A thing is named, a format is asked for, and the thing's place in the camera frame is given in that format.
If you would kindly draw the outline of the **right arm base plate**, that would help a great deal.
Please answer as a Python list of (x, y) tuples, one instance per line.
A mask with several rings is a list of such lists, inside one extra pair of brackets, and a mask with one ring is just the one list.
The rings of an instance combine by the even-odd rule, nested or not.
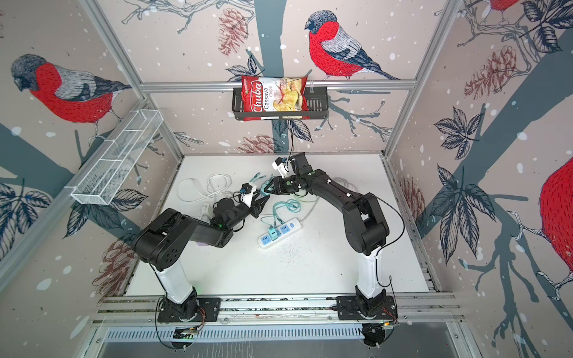
[(332, 307), (340, 321), (385, 320), (398, 321), (395, 299), (382, 292), (374, 298), (358, 296), (338, 296)]

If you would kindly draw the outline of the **white power strip blue outlets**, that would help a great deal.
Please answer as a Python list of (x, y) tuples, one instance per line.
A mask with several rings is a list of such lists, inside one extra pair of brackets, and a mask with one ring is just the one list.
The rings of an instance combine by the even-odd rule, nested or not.
[(260, 249), (270, 249), (273, 246), (285, 241), (301, 231), (301, 222), (297, 219), (291, 219), (282, 225), (271, 226), (267, 232), (258, 238), (258, 247)]

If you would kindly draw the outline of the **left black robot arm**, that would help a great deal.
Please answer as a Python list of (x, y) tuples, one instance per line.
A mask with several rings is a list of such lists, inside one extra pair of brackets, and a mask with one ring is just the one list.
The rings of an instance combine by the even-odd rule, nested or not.
[(132, 249), (141, 261), (152, 267), (167, 302), (177, 311), (192, 316), (198, 307), (197, 291), (183, 268), (184, 249), (189, 243), (224, 248), (236, 226), (248, 216), (258, 218), (268, 200), (268, 195), (262, 196), (258, 191), (248, 204), (222, 198), (214, 204), (210, 222), (168, 208), (140, 232)]

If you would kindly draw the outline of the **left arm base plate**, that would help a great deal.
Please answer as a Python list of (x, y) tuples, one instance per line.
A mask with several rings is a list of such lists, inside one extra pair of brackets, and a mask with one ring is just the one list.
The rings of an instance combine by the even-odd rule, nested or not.
[(159, 323), (216, 322), (222, 300), (220, 298), (188, 298), (182, 304), (163, 298), (158, 308)]

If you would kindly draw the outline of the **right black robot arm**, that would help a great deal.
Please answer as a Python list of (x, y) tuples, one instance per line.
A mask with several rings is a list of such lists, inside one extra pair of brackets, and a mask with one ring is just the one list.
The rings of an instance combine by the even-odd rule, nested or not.
[(382, 310), (386, 289), (379, 280), (378, 254), (386, 245), (389, 225), (378, 198), (361, 194), (335, 182), (326, 172), (313, 169), (304, 153), (277, 158), (272, 168), (279, 174), (265, 187), (273, 195), (289, 195), (301, 190), (334, 206), (342, 214), (349, 245), (361, 255), (358, 265), (356, 305), (365, 317)]

